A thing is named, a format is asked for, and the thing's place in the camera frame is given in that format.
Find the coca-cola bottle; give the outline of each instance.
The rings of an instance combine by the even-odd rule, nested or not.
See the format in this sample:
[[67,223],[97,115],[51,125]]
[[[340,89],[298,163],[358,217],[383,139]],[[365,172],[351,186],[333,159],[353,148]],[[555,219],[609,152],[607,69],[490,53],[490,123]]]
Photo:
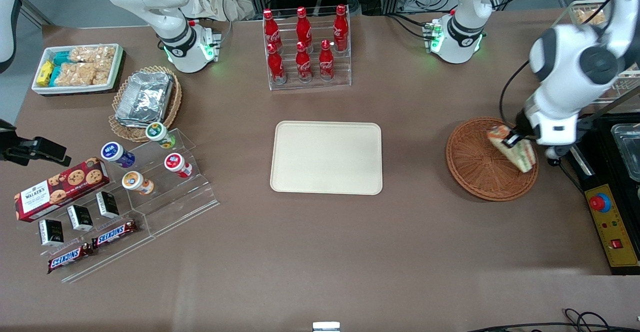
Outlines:
[[282,67],[282,57],[278,54],[278,47],[275,43],[267,44],[267,51],[269,57],[267,58],[267,64],[271,71],[271,78],[275,84],[285,84],[287,82],[287,75]]
[[322,41],[322,51],[320,52],[320,78],[325,82],[334,79],[334,55],[331,53],[329,40]]
[[297,54],[295,55],[295,64],[297,65],[297,76],[302,83],[309,83],[313,75],[311,74],[311,58],[307,54],[307,48],[302,42],[296,45]]
[[280,38],[280,29],[278,24],[274,20],[272,10],[264,10],[262,12],[264,17],[264,35],[267,36],[267,43],[273,43],[276,48],[280,50],[282,48],[282,40]]
[[307,10],[305,7],[297,9],[297,26],[295,26],[298,42],[302,42],[307,53],[313,53],[314,47],[311,44],[311,23],[307,19]]
[[339,4],[335,9],[335,21],[333,22],[333,40],[336,52],[345,52],[349,46],[349,23],[347,22],[347,8]]

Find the round wicker tray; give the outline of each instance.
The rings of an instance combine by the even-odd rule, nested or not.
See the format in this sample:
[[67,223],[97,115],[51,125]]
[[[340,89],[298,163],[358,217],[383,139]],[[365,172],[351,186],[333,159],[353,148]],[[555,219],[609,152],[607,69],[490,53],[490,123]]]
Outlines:
[[538,163],[522,173],[487,138],[487,132],[500,124],[490,117],[467,120],[446,143],[446,165],[454,179],[472,195],[496,202],[521,197],[538,176]]
[[[164,121],[162,122],[162,124],[164,124],[164,126],[167,127],[167,129],[170,129],[171,124],[173,124],[174,119],[176,119],[176,115],[178,115],[178,109],[180,108],[180,101],[182,101],[183,99],[183,89],[180,86],[178,77],[176,77],[176,74],[172,72],[170,69],[165,67],[158,67],[158,66],[145,67],[145,68],[142,68],[141,70],[138,70],[138,72],[150,72],[150,73],[164,72],[173,76],[173,89],[171,90],[171,100],[169,101],[169,105],[166,108],[166,113],[164,114]],[[127,84],[129,83],[130,78],[131,76],[129,76],[126,79],[126,81],[122,83],[122,85],[118,89],[118,93],[116,93],[116,96],[113,98],[113,103],[111,104],[111,106],[113,107],[114,112],[116,111],[116,109],[118,109],[118,106],[122,99],[122,93],[127,88]],[[115,115],[109,116],[109,125],[111,126],[111,130],[117,136],[122,137],[126,140],[131,140],[133,142],[138,142],[138,143],[146,142],[149,140],[145,135],[144,128],[125,127],[120,123],[118,123]]]

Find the red emergency stop button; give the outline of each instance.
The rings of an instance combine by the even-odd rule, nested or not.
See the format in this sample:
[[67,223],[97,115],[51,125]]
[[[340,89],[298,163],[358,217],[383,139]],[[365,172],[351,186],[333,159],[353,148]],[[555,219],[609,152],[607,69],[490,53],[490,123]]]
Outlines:
[[596,211],[606,213],[611,209],[611,200],[604,193],[598,193],[589,198],[589,205]]
[[614,249],[622,248],[622,241],[621,240],[611,240],[611,248],[614,248]]

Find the table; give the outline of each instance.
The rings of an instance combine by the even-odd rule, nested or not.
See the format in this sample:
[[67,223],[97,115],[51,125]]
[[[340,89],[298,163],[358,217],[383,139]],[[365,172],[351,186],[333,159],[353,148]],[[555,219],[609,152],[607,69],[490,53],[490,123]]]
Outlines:
[[[482,48],[463,65],[425,54],[384,17],[352,20],[352,87],[272,95],[261,24],[238,23],[220,62],[178,74],[174,123],[221,205],[74,284],[45,275],[37,237],[16,230],[18,191],[61,168],[0,165],[0,323],[16,330],[469,330],[562,320],[563,307],[638,326],[640,277],[610,276],[583,196],[542,162],[527,195],[486,202],[459,187],[444,149],[457,124],[497,116],[507,78],[560,10],[494,13]],[[435,14],[421,15],[430,20]],[[46,47],[119,43],[124,76],[170,67],[148,27],[44,27]],[[514,116],[537,85],[510,86]],[[66,145],[74,161],[115,137],[113,95],[29,92],[21,136]],[[384,189],[377,196],[276,193],[269,176],[282,120],[375,122]],[[134,143],[124,143],[134,147]]]

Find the floor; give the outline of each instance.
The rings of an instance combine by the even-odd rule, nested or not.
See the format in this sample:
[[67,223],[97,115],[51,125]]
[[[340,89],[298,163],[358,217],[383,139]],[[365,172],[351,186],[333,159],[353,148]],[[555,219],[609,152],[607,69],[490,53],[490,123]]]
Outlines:
[[[142,20],[108,0],[30,0],[58,26],[88,28],[141,26]],[[558,8],[557,0],[516,0],[509,10]],[[41,56],[39,28],[20,16],[17,51],[13,65],[0,75],[0,118],[14,123],[34,77]]]

